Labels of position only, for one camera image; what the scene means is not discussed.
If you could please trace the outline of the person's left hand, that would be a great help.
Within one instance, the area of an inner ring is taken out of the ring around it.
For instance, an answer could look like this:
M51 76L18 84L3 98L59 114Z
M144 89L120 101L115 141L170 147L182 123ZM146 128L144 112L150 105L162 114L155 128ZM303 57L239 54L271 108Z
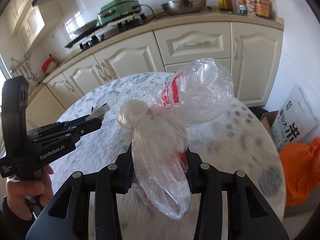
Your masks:
M6 184L7 203L10 210L22 220L31 220L32 215L25 202L25 196L39 196L40 204L46 206L53 198L53 189L50 175L54 174L47 165L42 169L39 180L17 180L9 178Z

